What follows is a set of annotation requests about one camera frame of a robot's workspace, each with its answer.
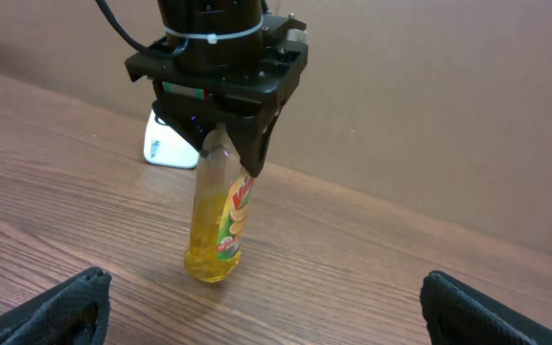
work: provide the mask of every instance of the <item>cable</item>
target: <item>cable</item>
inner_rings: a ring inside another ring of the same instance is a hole
[[[267,2],[265,0],[261,0],[261,10],[264,14],[267,14],[267,11],[269,11],[269,7],[267,6]]]
[[[184,43],[178,47],[176,47],[173,52],[171,53],[163,53],[159,52],[157,50],[151,49],[149,47],[146,47],[142,44],[140,44],[138,41],[131,38],[121,27],[121,24],[116,20],[114,17],[114,14],[112,13],[112,10],[108,5],[105,3],[105,0],[95,0],[97,3],[97,6],[100,7],[100,10],[102,10],[103,16],[105,19],[107,19],[108,23],[112,26],[112,28],[125,40],[125,42],[131,46],[131,48],[135,49],[139,53],[147,54],[154,56],[156,58],[175,58],[180,56],[185,49],[187,48],[188,39],[185,39]]]

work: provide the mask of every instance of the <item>yellow liquid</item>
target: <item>yellow liquid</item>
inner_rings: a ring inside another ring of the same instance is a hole
[[[184,267],[192,276],[208,283],[225,278],[238,265],[240,251],[231,259],[217,259],[220,217],[227,193],[206,195],[195,202],[191,240],[184,255]]]

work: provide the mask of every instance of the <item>oil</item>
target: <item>oil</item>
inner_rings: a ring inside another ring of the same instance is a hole
[[[240,261],[240,240],[254,179],[240,164],[224,126],[208,134],[199,156],[184,265],[195,278],[214,283]]]

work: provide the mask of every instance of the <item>brown tabletop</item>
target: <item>brown tabletop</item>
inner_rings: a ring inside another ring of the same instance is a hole
[[[427,344],[441,269],[552,329],[551,255],[269,164],[240,265],[195,281],[195,173],[147,164],[145,125],[0,76],[0,314],[98,265],[110,344]]]

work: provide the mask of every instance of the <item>green label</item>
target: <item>green label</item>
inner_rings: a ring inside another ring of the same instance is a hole
[[[245,172],[229,190],[218,227],[217,259],[229,260],[240,250],[240,239],[248,213],[255,178]]]

